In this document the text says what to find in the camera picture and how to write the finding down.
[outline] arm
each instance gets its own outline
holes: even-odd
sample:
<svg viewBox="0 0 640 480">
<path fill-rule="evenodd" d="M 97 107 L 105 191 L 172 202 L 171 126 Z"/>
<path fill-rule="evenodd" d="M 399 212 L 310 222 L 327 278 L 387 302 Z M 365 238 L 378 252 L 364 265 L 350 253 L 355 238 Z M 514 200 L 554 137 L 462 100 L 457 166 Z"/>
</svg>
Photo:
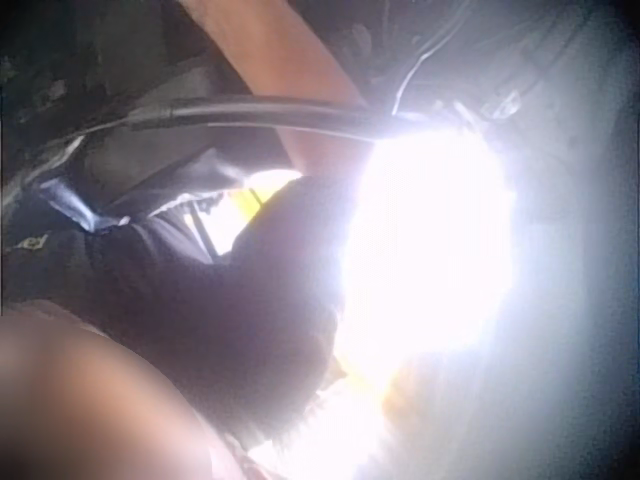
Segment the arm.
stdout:
<svg viewBox="0 0 640 480">
<path fill-rule="evenodd" d="M 364 103 L 349 77 L 286 0 L 181 0 L 256 95 L 347 105 Z M 280 130 L 296 168 L 313 175 L 357 174 L 370 146 Z"/>
</svg>

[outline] skin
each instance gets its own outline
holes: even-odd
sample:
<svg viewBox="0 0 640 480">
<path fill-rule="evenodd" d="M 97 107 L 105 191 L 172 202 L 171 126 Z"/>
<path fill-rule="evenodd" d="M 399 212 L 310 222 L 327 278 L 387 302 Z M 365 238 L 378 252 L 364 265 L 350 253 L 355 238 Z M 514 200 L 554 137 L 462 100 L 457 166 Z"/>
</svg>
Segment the skin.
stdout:
<svg viewBox="0 0 640 480">
<path fill-rule="evenodd" d="M 1 402 L 0 420 L 20 420 L 13 441 L 72 479 L 209 478 L 207 432 L 182 396 L 140 357 L 79 323 L 42 302 L 3 316 L 0 344 L 21 346 L 2 365 L 22 386 L 17 401 Z"/>
<path fill-rule="evenodd" d="M 357 88 L 286 0 L 181 0 L 255 95 L 364 105 Z M 357 176 L 370 145 L 280 130 L 300 172 Z"/>
</svg>

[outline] clothing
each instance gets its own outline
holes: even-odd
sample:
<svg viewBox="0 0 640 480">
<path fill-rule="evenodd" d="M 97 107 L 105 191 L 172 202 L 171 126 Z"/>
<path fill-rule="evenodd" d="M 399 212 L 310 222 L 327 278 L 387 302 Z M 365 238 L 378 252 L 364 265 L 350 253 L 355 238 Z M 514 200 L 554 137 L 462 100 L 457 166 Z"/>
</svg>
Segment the clothing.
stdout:
<svg viewBox="0 0 640 480">
<path fill-rule="evenodd" d="M 292 182 L 224 262 L 176 210 L 100 235 L 49 233 L 3 255 L 3 300 L 50 300 L 95 325 L 246 444 L 300 413 L 324 375 L 352 194 Z"/>
</svg>

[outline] person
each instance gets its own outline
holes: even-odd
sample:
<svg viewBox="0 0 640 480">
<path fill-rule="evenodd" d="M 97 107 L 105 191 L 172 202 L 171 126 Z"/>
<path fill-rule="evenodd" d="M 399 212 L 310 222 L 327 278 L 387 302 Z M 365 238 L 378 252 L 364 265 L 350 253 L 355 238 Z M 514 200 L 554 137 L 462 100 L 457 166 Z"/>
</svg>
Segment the person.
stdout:
<svg viewBox="0 0 640 480">
<path fill-rule="evenodd" d="M 0 318 L 0 478 L 263 480 L 159 372 L 46 301 Z"/>
<path fill-rule="evenodd" d="M 363 104 L 285 0 L 181 0 L 255 95 Z M 165 375 L 244 445 L 277 435 L 313 396 L 343 303 L 340 253 L 369 146 L 278 132 L 302 178 L 211 264 L 169 210 L 91 235 L 43 232 L 3 253 L 5 305 L 47 300 Z"/>
</svg>

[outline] bright light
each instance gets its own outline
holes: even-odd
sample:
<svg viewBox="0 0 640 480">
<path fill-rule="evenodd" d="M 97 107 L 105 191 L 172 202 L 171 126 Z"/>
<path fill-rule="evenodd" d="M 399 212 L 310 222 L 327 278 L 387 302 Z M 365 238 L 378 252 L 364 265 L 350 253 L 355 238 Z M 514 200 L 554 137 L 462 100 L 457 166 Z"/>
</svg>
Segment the bright light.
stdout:
<svg viewBox="0 0 640 480">
<path fill-rule="evenodd" d="M 379 405 L 352 380 L 325 393 L 312 407 L 284 451 L 268 442 L 249 455 L 292 480 L 350 480 L 378 447 L 384 434 Z"/>
<path fill-rule="evenodd" d="M 512 204 L 478 135 L 381 143 L 345 258 L 337 353 L 347 367 L 384 388 L 409 354 L 477 343 L 511 283 Z"/>
</svg>

